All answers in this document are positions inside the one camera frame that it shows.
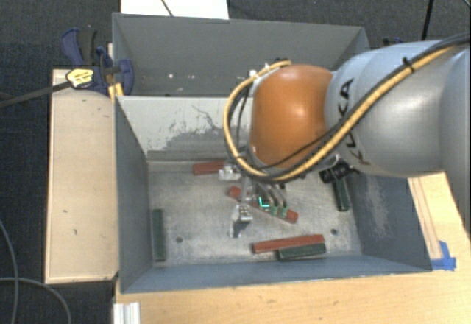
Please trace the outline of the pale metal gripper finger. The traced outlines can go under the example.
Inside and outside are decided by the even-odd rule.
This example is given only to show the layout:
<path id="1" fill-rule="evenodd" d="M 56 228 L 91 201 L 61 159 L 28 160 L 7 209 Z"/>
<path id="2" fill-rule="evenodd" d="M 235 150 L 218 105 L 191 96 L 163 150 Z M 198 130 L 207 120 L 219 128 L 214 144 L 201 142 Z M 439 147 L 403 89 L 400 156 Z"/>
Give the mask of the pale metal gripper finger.
<path id="1" fill-rule="evenodd" d="M 237 182 L 241 179 L 241 170 L 232 163 L 223 163 L 219 170 L 219 180 L 223 182 Z"/>
<path id="2" fill-rule="evenodd" d="M 231 238 L 240 238 L 244 230 L 252 224 L 253 216 L 249 212 L 248 205 L 236 205 L 231 213 L 231 224 L 229 236 Z"/>

